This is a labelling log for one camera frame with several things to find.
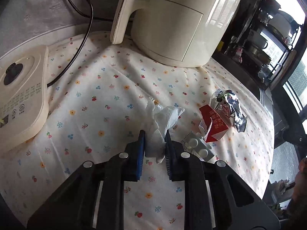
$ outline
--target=crumpled tissue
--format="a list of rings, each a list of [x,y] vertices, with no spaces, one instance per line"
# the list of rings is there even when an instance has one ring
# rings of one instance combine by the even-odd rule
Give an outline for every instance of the crumpled tissue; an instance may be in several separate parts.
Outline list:
[[[155,105],[154,99],[148,98],[145,109],[144,123],[141,129],[146,132],[145,156],[155,157],[156,163],[161,163],[165,157],[165,135],[168,129],[174,127],[184,108]]]

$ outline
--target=black cable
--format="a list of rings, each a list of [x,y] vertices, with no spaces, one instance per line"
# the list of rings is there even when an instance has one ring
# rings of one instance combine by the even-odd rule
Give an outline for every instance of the black cable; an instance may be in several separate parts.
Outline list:
[[[86,18],[91,18],[90,16],[82,13],[72,2],[72,0],[68,0],[69,4],[73,7],[73,9],[81,16],[86,17]],[[100,21],[107,21],[107,22],[113,22],[111,19],[106,19],[106,18],[100,18],[100,17],[93,17],[94,20],[100,20]]]
[[[47,87],[50,87],[51,85],[53,85],[55,82],[57,82],[62,76],[63,74],[68,70],[68,68],[70,68],[70,66],[72,65],[72,63],[75,61],[75,59],[78,57],[81,49],[83,48],[85,42],[86,42],[86,39],[90,33],[90,30],[91,30],[91,27],[92,27],[92,23],[93,23],[93,17],[94,17],[94,11],[93,11],[93,5],[91,3],[90,0],[86,0],[88,2],[88,4],[90,5],[90,8],[91,8],[91,17],[90,17],[90,22],[88,24],[88,27],[87,27],[87,31],[85,33],[85,36],[78,48],[78,50],[76,51],[76,54],[73,56],[73,58],[71,59],[71,61],[68,63],[68,65],[64,68],[64,70],[58,75],[55,77],[54,80],[52,80],[50,83],[47,84]]]

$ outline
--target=white tablecloth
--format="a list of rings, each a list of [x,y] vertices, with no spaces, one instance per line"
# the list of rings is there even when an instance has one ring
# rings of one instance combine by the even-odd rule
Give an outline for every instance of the white tablecloth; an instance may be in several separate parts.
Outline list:
[[[68,64],[82,38],[50,47],[50,80]],[[91,34],[71,68],[48,88],[50,115],[42,130],[1,158],[1,194],[26,224],[82,162],[107,161],[136,141],[148,97],[162,106],[185,108],[170,130],[171,138],[181,141],[197,127],[198,108],[209,103],[217,88],[238,95],[248,124],[245,133],[231,128],[211,143],[211,161],[226,161],[262,197],[271,168],[274,125],[254,95],[213,59],[199,68],[165,66],[142,55],[128,38],[110,45],[106,32]],[[184,184],[169,181],[165,162],[144,158],[141,181],[127,182],[124,192],[125,229],[184,228]]]

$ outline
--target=white pill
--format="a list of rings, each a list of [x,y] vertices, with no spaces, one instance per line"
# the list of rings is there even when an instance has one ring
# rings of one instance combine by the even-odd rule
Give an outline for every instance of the white pill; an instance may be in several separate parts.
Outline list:
[[[189,146],[195,148],[198,145],[198,140],[196,138],[191,138],[189,141]]]
[[[200,157],[206,158],[208,156],[208,151],[206,149],[201,149],[198,154]]]

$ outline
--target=silver foil wrapper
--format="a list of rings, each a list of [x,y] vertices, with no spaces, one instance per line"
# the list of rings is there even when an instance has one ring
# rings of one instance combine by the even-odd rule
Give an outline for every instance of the silver foil wrapper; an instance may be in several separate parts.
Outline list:
[[[245,132],[247,117],[242,114],[239,99],[233,91],[217,89],[211,97],[210,107],[232,118],[238,132]]]

